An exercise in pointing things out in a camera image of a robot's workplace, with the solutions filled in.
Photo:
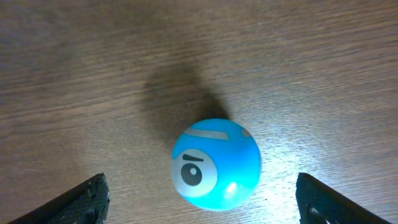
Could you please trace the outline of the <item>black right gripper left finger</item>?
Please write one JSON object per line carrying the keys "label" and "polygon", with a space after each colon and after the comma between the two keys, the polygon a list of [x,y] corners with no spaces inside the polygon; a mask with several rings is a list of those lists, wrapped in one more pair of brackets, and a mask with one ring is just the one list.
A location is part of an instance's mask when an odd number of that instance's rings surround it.
{"label": "black right gripper left finger", "polygon": [[109,203],[106,176],[100,173],[9,224],[103,224]]}

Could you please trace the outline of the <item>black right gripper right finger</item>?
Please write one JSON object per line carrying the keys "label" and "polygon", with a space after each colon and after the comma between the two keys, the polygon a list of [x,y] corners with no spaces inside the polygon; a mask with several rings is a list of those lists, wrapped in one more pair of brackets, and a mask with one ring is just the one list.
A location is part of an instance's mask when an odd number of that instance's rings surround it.
{"label": "black right gripper right finger", "polygon": [[308,173],[300,173],[295,196],[300,224],[391,224]]}

